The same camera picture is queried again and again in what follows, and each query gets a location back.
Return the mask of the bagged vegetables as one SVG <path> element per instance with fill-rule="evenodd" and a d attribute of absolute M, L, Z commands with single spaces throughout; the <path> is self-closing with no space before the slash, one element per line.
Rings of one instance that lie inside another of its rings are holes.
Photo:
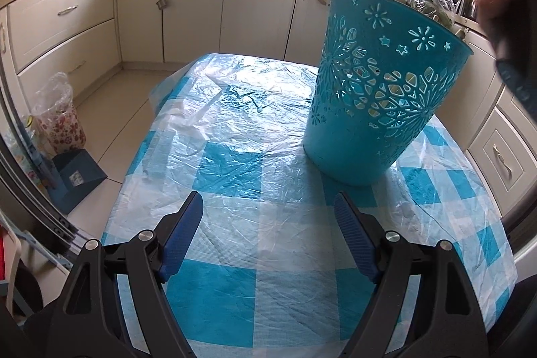
<path fill-rule="evenodd" d="M 452 28 L 460 0 L 404 0 L 410 8 L 446 28 Z"/>

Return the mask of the clear plastic bag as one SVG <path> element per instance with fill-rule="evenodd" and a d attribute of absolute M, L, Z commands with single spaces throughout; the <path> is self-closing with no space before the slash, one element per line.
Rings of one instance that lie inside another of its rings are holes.
<path fill-rule="evenodd" d="M 55 154 L 84 148 L 87 137 L 78 119 L 74 89 L 66 73 L 55 73 L 36 92 L 32 115 Z"/>

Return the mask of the teal perforated plastic basket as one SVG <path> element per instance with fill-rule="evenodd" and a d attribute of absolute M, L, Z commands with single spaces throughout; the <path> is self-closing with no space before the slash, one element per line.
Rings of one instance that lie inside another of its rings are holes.
<path fill-rule="evenodd" d="M 303 145 L 324 174 L 371 185 L 434 116 L 472 56 L 394 0 L 331 0 Z"/>

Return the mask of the cream kitchen cabinets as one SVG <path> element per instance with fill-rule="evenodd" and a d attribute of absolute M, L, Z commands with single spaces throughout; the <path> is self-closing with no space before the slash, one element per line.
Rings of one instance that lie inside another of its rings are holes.
<path fill-rule="evenodd" d="M 82 94 L 121 64 L 165 68 L 216 52 L 315 65 L 327 17 L 318 0 L 2 0 L 1 59 L 27 114 L 58 72 Z"/>

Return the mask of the blue white checkered tablecloth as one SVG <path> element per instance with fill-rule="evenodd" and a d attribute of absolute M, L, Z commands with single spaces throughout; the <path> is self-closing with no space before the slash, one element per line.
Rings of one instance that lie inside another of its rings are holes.
<path fill-rule="evenodd" d="M 198 192 L 204 212 L 166 297 L 199 357 L 335 357 L 373 290 L 333 213 L 344 187 L 306 157 L 316 72 L 303 64 L 210 54 L 156 87 L 156 119 L 103 233 L 130 240 Z M 374 185 L 347 194 L 419 244 L 451 241 L 483 319 L 517 280 L 500 216 L 479 176 L 431 119 Z"/>

